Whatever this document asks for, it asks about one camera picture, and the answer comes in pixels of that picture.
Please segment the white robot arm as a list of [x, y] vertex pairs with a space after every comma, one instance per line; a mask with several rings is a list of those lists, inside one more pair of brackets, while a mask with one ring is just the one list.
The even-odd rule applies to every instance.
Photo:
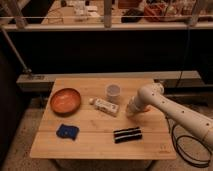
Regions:
[[126, 107], [126, 116], [144, 112], [148, 105], [152, 105], [213, 150], [213, 119], [166, 98], [163, 93], [161, 83], [140, 87]]

